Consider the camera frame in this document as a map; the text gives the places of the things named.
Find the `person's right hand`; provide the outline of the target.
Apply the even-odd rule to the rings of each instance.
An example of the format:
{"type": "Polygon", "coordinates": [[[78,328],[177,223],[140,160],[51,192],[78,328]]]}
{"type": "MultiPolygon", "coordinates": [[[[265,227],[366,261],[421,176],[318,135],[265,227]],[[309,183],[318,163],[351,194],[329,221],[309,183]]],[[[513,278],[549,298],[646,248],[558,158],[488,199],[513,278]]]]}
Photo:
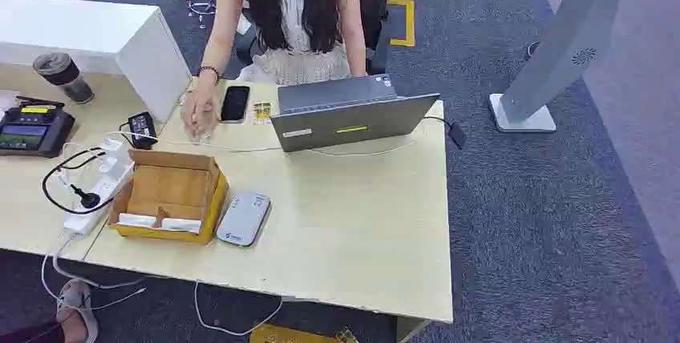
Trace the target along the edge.
{"type": "Polygon", "coordinates": [[[196,87],[185,93],[180,117],[191,141],[199,143],[212,135],[219,123],[220,108],[215,86],[196,87]]]}

